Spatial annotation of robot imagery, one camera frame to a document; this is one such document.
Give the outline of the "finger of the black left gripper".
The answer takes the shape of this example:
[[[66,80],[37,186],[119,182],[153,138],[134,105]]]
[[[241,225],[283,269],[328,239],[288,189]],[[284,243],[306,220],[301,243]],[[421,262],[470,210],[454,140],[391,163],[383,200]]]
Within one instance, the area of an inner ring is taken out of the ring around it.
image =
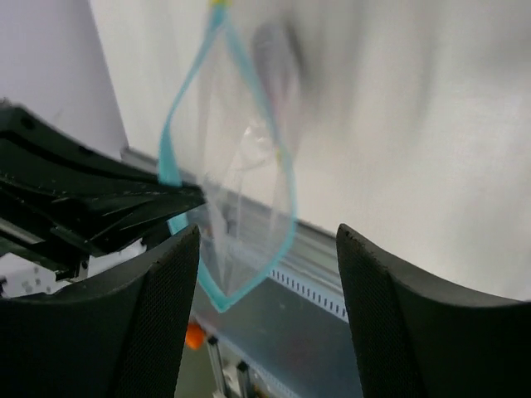
[[[159,182],[150,172],[89,149],[60,130],[52,128],[20,105],[1,105],[1,143],[10,143],[15,148],[29,153],[32,158],[50,161],[79,172],[131,182],[157,184],[166,192],[179,192],[183,195],[199,193],[197,185],[186,183],[180,187],[171,186]]]
[[[174,216],[205,203],[200,190],[53,197],[1,192],[1,252],[76,277],[90,257],[118,252]]]

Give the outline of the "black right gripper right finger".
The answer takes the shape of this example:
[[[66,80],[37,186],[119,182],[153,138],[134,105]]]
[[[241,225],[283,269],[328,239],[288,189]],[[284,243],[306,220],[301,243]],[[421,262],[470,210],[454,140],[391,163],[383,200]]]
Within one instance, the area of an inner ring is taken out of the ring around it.
[[[347,225],[336,248],[366,397],[529,396],[529,303],[437,277]]]

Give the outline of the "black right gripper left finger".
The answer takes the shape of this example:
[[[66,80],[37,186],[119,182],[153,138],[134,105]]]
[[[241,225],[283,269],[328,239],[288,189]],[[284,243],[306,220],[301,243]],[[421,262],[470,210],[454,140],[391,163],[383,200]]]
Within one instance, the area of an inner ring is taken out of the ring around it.
[[[173,396],[199,239],[189,226],[55,294],[3,299],[2,396]]]

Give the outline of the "clear zip bag blue zipper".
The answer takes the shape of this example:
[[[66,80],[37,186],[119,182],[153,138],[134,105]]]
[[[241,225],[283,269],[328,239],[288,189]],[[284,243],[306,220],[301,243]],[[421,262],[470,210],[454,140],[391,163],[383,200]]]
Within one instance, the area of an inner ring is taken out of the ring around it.
[[[166,183],[204,203],[174,217],[201,234],[197,279],[219,312],[263,282],[295,238],[294,162],[305,62],[285,1],[212,1],[158,151]]]

